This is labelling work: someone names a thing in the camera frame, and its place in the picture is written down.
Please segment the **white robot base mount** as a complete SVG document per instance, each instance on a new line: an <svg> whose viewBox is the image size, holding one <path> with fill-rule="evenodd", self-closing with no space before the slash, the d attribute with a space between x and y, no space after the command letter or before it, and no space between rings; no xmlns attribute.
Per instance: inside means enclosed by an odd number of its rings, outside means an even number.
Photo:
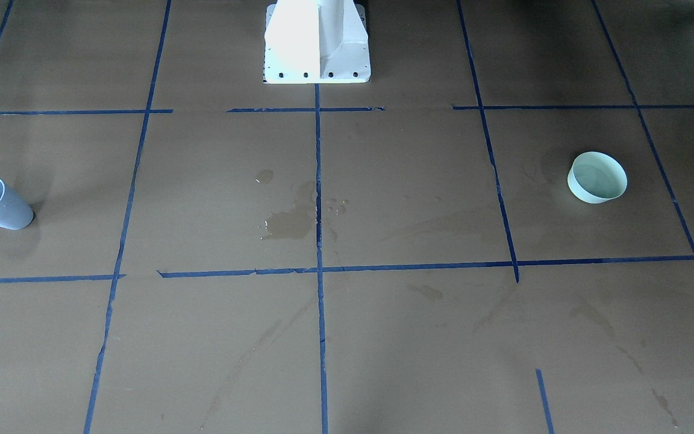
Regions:
<svg viewBox="0 0 694 434"><path fill-rule="evenodd" d="M277 1L267 6L265 83L367 83L371 76L363 1Z"/></svg>

